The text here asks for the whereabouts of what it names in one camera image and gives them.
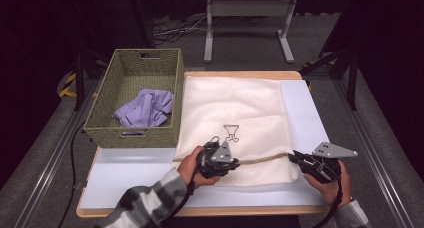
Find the person's left hand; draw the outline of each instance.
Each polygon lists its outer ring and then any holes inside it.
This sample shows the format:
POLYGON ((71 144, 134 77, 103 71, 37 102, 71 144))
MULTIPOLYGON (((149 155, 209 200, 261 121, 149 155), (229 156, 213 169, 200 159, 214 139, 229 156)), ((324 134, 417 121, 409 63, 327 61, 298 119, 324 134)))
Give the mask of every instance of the person's left hand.
MULTIPOLYGON (((180 173, 186 185, 190 183, 191 176, 193 175, 194 169, 197 165, 197 155, 203 151, 203 146, 197 146, 193 152, 186 156, 184 160, 181 162, 177 171, 180 173)), ((199 172, 194 175, 194 188, 197 189, 202 185, 213 185, 219 181, 219 176, 214 176, 209 179, 203 177, 199 172)))

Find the purple cloth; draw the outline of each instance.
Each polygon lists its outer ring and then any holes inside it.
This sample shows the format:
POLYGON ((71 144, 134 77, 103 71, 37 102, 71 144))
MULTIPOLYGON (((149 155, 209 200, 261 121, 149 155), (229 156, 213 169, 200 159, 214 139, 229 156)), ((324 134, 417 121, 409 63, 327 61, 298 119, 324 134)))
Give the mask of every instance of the purple cloth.
POLYGON ((116 117, 124 127, 160 126, 171 113, 174 95, 165 90, 143 89, 137 97, 123 105, 112 117, 116 117))

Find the striped sleeve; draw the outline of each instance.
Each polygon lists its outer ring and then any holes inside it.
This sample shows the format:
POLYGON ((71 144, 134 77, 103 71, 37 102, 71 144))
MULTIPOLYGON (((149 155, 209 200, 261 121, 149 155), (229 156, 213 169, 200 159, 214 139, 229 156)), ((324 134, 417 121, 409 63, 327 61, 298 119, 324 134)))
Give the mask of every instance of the striped sleeve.
POLYGON ((354 200, 349 204, 337 209, 334 214, 337 227, 348 228, 371 228, 368 217, 365 215, 358 201, 354 200))
POLYGON ((127 190, 115 210, 95 227, 160 227, 186 193, 187 186, 180 174, 171 169, 152 187, 136 186, 127 190))

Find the basket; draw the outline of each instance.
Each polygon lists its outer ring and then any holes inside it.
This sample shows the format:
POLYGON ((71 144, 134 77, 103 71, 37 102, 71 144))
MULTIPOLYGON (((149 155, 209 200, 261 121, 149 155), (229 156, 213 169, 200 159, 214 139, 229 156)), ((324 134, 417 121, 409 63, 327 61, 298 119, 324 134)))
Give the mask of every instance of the basket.
POLYGON ((115 50, 84 130, 102 148, 172 148, 181 123, 184 64, 180 49, 115 50), (143 88, 174 94, 172 114, 159 127, 122 127, 112 114, 143 88), (125 135, 128 133, 143 135, 125 135))

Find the folded white fabric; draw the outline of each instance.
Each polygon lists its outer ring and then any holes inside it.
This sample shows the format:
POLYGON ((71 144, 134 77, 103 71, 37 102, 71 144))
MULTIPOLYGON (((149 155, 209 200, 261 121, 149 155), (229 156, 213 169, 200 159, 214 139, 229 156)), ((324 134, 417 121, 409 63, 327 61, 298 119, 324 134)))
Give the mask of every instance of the folded white fabric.
MULTIPOLYGON (((218 136, 227 140, 240 161, 292 153, 290 128, 279 81, 187 77, 181 128, 175 158, 184 158, 198 145, 218 136)), ((221 178, 218 186, 260 186, 293 182, 298 167, 287 156, 241 165, 221 178)))

